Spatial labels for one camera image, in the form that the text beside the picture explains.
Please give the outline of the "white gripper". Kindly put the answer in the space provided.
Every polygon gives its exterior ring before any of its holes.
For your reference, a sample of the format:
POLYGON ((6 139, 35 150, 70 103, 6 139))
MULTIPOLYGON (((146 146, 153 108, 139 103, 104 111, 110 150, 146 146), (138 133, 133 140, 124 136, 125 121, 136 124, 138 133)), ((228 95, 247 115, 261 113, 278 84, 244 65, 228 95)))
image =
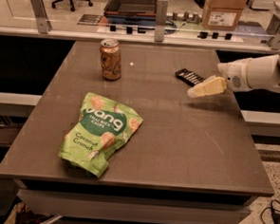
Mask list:
POLYGON ((188 89, 190 98, 213 96, 223 93, 227 87, 233 92, 248 92, 247 69, 251 58, 239 59, 230 63, 220 63, 218 71, 223 77, 210 76, 204 82, 188 89))

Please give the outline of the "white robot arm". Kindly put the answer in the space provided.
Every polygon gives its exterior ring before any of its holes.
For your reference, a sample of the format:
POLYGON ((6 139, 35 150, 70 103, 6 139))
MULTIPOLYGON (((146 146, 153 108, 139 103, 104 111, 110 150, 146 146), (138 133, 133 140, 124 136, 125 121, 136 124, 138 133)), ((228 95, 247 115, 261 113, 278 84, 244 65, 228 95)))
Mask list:
POLYGON ((280 93, 280 53, 220 63, 217 69, 219 76, 211 75, 204 82, 188 89, 190 98, 217 95, 225 89, 232 92, 264 89, 280 93))

